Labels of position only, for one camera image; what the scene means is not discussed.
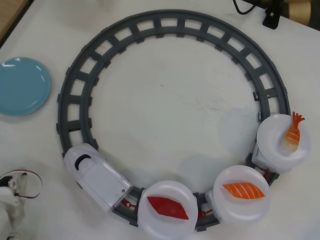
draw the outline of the white plate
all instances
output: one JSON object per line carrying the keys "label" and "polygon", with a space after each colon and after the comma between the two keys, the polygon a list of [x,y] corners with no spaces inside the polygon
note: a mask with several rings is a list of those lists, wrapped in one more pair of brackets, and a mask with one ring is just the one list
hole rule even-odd
{"label": "white plate", "polygon": [[299,124],[300,142],[298,149],[290,155],[282,154],[281,142],[292,124],[292,116],[276,114],[264,120],[257,132],[259,150],[273,164],[293,168],[305,161],[311,152],[310,136],[303,124]]}
{"label": "white plate", "polygon": [[[189,220],[158,214],[149,203],[148,196],[169,198],[181,203]],[[192,192],[179,182],[160,181],[142,194],[138,208],[138,225],[152,239],[174,240],[186,237],[195,231],[197,219],[197,200]]]}
{"label": "white plate", "polygon": [[[265,197],[258,199],[240,199],[231,195],[225,184],[252,183]],[[261,220],[269,211],[271,191],[265,178],[248,166],[236,165],[219,174],[213,187],[213,207],[226,224],[252,224]]]}

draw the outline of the track rail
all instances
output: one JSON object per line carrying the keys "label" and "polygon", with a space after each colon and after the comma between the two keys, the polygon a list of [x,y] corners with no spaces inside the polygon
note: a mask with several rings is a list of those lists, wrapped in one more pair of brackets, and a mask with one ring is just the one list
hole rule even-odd
{"label": "track rail", "polygon": [[[162,20],[176,19],[176,26],[162,26]],[[139,30],[138,24],[146,21],[152,21],[153,27],[146,30]],[[186,27],[186,21],[197,21],[201,23],[200,29]],[[209,28],[216,28],[223,32],[222,37],[210,34]],[[118,40],[116,33],[129,28],[131,35]],[[218,51],[225,51],[231,56],[231,60],[240,65],[244,71],[248,81],[251,81],[255,87],[253,99],[259,101],[260,112],[258,112],[258,121],[263,121],[270,116],[269,98],[277,98],[279,111],[281,114],[290,115],[290,106],[287,96],[287,90],[277,71],[277,68],[264,51],[248,36],[242,33],[232,25],[221,21],[210,15],[187,11],[187,10],[156,10],[140,13],[127,17],[107,28],[102,30],[95,38],[85,45],[79,55],[76,57],[71,67],[66,72],[66,77],[58,95],[58,123],[56,124],[57,132],[60,136],[61,145],[63,148],[62,156],[66,154],[69,148],[72,147],[70,132],[81,131],[84,143],[88,143],[95,149],[98,149],[98,143],[93,138],[90,128],[92,127],[91,118],[89,118],[89,107],[92,103],[91,91],[98,84],[100,72],[111,64],[112,58],[116,54],[122,54],[126,51],[126,47],[137,43],[140,44],[146,38],[155,36],[163,38],[167,34],[175,34],[178,38],[184,36],[192,36],[199,42],[209,42],[215,45]],[[239,41],[244,48],[241,51],[236,50],[228,42],[233,38]],[[96,52],[96,49],[104,42],[108,41],[112,47],[103,55]],[[261,66],[254,68],[247,60],[247,56],[253,55],[259,60]],[[96,61],[90,73],[81,71],[81,67],[88,58]],[[265,89],[261,81],[261,76],[267,74],[273,83],[273,88]],[[84,87],[81,95],[71,95],[71,89],[75,80],[84,82]],[[79,119],[68,121],[68,106],[70,104],[79,105]],[[256,168],[254,164],[247,159],[247,166]],[[271,184],[278,178],[278,174],[270,173],[268,183]],[[143,188],[134,187],[130,195],[137,198],[137,206],[142,194]],[[201,212],[202,204],[207,201],[204,193],[194,193],[197,198],[198,210]],[[138,207],[131,210],[120,204],[113,211],[117,215],[128,220],[133,226],[138,226]],[[219,221],[214,215],[209,214],[203,218],[199,218],[195,226],[197,232],[205,231],[208,227],[218,224]]]}

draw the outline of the white table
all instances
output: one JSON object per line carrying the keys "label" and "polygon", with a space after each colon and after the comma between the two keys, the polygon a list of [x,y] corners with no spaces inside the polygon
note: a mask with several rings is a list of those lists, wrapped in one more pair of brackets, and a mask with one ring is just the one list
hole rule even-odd
{"label": "white table", "polygon": [[[24,238],[148,239],[124,219],[103,214],[66,174],[56,132],[57,96],[68,67],[96,34],[127,16],[158,9],[206,13],[255,40],[276,65],[291,109],[307,119],[302,124],[313,147],[308,162],[273,183],[271,209],[261,222],[216,225],[188,239],[319,239],[320,32],[286,18],[276,30],[268,29],[262,9],[241,16],[231,0],[106,0],[103,7],[95,0],[35,0],[0,49],[0,62],[35,58],[52,78],[40,110],[18,118],[0,115],[1,174],[25,167],[43,178],[41,195],[26,203]],[[219,172],[243,163],[252,151],[259,126],[252,91],[241,70],[214,48],[187,37],[149,39],[128,47],[101,73],[92,92],[92,134],[99,151],[135,185],[178,180],[203,192]],[[70,112],[77,118],[77,109]],[[72,141],[79,143],[78,133]]]}

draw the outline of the fake shrimp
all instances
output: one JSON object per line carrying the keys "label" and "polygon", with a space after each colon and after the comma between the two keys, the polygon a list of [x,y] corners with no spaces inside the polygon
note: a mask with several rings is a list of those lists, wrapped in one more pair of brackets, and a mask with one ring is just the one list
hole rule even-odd
{"label": "fake shrimp", "polygon": [[294,153],[298,149],[299,141],[300,141],[300,131],[298,128],[298,124],[305,120],[302,115],[293,112],[292,113],[292,125],[286,131],[284,138],[282,140],[282,147],[285,148],[290,153]]}

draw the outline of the salmon sushi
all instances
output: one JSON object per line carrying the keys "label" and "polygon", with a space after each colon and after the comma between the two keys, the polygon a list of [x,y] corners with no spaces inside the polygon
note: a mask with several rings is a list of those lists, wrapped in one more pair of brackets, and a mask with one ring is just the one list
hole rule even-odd
{"label": "salmon sushi", "polygon": [[223,187],[232,196],[239,199],[259,199],[266,196],[256,185],[250,182],[225,184]]}

